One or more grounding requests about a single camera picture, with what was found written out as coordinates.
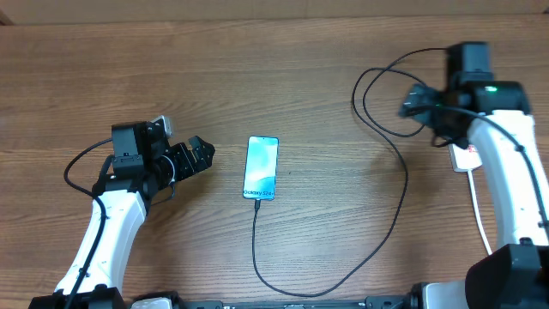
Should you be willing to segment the blue screen Galaxy smartphone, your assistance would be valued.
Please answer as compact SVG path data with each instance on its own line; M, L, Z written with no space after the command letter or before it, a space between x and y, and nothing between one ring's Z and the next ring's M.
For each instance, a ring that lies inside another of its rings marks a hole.
M273 200L275 198L279 139L251 136L248 140L244 169L243 198Z

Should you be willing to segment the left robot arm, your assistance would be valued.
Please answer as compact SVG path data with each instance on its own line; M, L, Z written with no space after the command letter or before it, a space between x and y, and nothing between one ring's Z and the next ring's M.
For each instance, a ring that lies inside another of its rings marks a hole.
M115 124L113 152L97 182L84 194L92 215L75 259L51 295L35 297L32 308L124 308L124 273L132 244L154 196L211 167L214 146L193 136L170 145L170 121Z

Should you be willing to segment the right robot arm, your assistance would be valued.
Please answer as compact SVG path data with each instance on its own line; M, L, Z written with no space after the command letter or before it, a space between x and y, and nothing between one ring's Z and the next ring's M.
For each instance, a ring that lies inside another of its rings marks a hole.
M426 284L425 308L548 306L548 180L519 82L498 81L484 42L446 50L446 88L415 85L399 111L479 153L498 224L498 249L455 282Z

